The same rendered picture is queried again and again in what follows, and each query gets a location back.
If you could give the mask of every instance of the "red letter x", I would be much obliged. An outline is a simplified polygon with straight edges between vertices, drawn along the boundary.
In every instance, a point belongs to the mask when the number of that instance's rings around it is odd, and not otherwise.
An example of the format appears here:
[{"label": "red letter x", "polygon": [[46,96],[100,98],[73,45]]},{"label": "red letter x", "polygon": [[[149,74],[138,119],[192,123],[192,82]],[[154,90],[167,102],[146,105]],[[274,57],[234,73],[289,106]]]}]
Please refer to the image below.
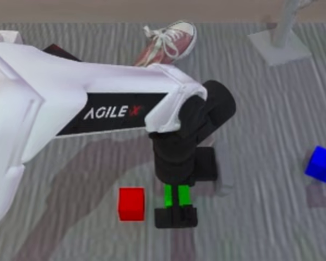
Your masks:
[{"label": "red letter x", "polygon": [[134,105],[132,109],[129,111],[130,116],[137,116],[139,114],[139,110],[141,109],[140,105]]}]

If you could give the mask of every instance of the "agilex logo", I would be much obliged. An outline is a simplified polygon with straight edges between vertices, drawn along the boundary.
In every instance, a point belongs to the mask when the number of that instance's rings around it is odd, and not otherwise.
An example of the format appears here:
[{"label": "agilex logo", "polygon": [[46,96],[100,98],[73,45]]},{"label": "agilex logo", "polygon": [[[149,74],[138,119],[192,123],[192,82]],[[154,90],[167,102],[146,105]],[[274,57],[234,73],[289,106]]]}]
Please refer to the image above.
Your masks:
[{"label": "agilex logo", "polygon": [[145,127],[146,115],[165,96],[165,93],[88,94],[86,106],[58,136]]},{"label": "agilex logo", "polygon": [[122,105],[122,106],[101,106],[100,108],[91,108],[83,120],[99,120],[107,118],[123,118],[126,116],[136,117],[143,111],[142,105]]}]

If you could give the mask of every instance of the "white shoelace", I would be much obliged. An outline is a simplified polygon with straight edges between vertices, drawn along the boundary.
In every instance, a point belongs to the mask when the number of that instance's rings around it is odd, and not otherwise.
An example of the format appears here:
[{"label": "white shoelace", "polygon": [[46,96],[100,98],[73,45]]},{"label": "white shoelace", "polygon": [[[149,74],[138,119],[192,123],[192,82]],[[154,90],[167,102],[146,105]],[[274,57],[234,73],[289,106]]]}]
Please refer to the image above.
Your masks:
[{"label": "white shoelace", "polygon": [[[159,29],[150,30],[148,26],[143,28],[146,37],[156,40],[156,44],[147,58],[146,64],[148,64],[158,53],[160,48],[163,48],[164,53],[171,59],[175,59],[179,56],[179,50],[175,46],[173,41],[179,40],[184,34],[179,30],[174,29]],[[174,54],[168,52],[168,47],[174,50]]]}]

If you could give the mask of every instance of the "blue cube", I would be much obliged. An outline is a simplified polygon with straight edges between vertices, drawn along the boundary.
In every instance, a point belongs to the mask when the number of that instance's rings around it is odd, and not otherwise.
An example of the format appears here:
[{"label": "blue cube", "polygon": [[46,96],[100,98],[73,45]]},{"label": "blue cube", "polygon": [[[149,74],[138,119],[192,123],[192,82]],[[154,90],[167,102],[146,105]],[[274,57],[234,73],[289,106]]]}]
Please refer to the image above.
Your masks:
[{"label": "blue cube", "polygon": [[305,173],[319,181],[326,182],[326,148],[321,146],[315,148]]}]

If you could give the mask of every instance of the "red cube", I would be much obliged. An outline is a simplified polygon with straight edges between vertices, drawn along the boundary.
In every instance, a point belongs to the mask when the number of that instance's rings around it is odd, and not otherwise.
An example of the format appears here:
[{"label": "red cube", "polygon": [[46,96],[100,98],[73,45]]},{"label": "red cube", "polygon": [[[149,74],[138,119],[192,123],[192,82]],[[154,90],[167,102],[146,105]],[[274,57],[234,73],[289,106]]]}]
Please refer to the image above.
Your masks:
[{"label": "red cube", "polygon": [[145,219],[144,188],[120,188],[118,215],[121,221],[143,221]]}]

